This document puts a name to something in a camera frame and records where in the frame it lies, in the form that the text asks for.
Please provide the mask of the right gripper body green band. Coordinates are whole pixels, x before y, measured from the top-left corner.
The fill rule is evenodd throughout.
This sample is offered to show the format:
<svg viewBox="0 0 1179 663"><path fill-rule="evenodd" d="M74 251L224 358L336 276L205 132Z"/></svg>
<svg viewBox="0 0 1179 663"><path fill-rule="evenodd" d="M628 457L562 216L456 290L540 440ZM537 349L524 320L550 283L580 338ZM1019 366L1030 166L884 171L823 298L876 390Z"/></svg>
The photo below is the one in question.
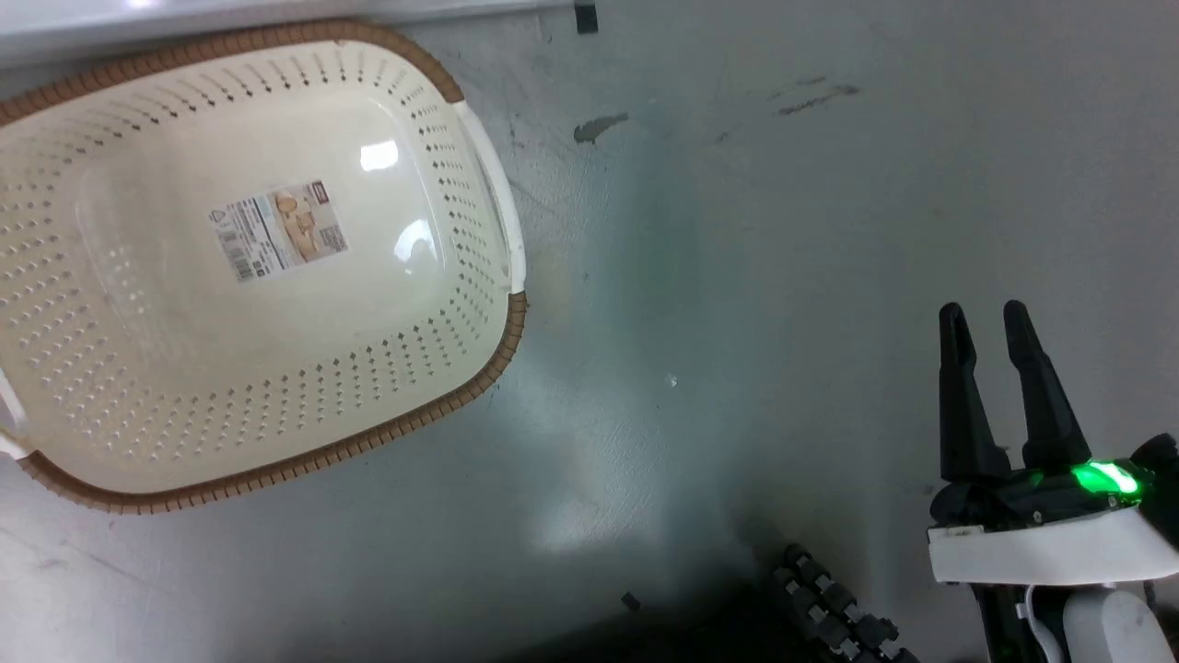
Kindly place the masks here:
<svg viewBox="0 0 1179 663"><path fill-rule="evenodd" d="M951 485L928 531L933 575L968 585L1101 585L1179 575L1179 440L1124 459Z"/></svg>

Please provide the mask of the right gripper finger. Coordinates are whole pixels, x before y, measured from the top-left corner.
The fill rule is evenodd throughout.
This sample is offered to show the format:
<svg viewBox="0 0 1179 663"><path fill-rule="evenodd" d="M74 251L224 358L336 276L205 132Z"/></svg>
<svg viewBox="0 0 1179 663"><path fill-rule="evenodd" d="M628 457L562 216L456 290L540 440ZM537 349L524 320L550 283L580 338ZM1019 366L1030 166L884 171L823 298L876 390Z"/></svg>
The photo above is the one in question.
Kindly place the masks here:
<svg viewBox="0 0 1179 663"><path fill-rule="evenodd" d="M940 308L940 478L946 483L988 483L1012 472L995 445L975 380L976 350L962 307Z"/></svg>
<svg viewBox="0 0 1179 663"><path fill-rule="evenodd" d="M1093 458L1056 367L1045 352L1029 311L1019 298L1003 307L1008 356L1019 374L1027 441L1026 470L1069 470Z"/></svg>

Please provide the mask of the cream perforated plastic laundry basket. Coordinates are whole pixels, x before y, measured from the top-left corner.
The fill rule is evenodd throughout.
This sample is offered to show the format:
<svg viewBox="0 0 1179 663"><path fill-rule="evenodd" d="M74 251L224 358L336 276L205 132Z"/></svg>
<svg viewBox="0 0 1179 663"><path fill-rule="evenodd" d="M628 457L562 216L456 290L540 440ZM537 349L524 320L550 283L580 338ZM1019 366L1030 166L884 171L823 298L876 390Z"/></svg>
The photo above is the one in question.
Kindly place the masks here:
<svg viewBox="0 0 1179 663"><path fill-rule="evenodd" d="M324 180L349 243L239 283L208 214ZM0 453L150 516L407 436L527 313L496 149L450 72L353 20L220 33L0 100Z"/></svg>

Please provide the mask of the printed paper product label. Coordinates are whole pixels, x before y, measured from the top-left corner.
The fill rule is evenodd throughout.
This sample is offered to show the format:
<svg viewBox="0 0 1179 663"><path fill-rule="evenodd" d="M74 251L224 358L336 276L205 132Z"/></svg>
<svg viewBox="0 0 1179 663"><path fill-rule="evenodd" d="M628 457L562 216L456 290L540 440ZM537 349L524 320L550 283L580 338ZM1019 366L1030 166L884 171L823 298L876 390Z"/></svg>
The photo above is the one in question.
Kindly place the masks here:
<svg viewBox="0 0 1179 663"><path fill-rule="evenodd" d="M324 180L253 193L215 206L208 219L239 283L268 280L349 251Z"/></svg>

